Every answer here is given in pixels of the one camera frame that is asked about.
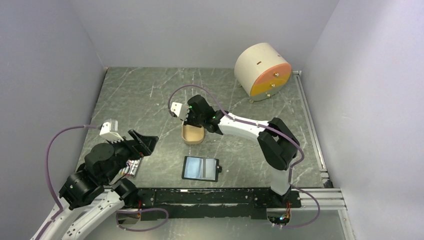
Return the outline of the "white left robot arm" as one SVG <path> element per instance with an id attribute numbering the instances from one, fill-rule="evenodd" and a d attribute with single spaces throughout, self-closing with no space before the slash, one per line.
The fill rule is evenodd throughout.
<path id="1" fill-rule="evenodd" d="M 134 183 L 127 178 L 112 180 L 129 160 L 150 156 L 159 137 L 141 135 L 134 129 L 128 134 L 130 140 L 115 131 L 100 131 L 106 141 L 90 150 L 58 193 L 50 191 L 55 205 L 34 240 L 79 240 L 120 209 L 143 205 L 142 193 Z"/>

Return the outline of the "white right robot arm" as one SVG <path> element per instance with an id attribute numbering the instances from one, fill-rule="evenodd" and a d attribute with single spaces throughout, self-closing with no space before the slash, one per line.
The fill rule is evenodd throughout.
<path id="1" fill-rule="evenodd" d="M 258 143 L 271 167 L 270 202 L 282 207 L 289 200 L 290 163 L 297 157 L 299 141 L 286 124 L 274 117 L 270 121 L 254 121 L 228 111 L 214 110 L 205 98 L 195 95 L 188 100 L 184 122 L 203 127 L 209 133 L 231 135 Z"/>

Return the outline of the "black leather card holder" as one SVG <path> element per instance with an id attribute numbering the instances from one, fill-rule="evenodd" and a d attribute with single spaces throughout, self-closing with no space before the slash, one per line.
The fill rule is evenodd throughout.
<path id="1" fill-rule="evenodd" d="M 217 182 L 223 168 L 217 158 L 185 156 L 181 178 L 204 182 Z"/>

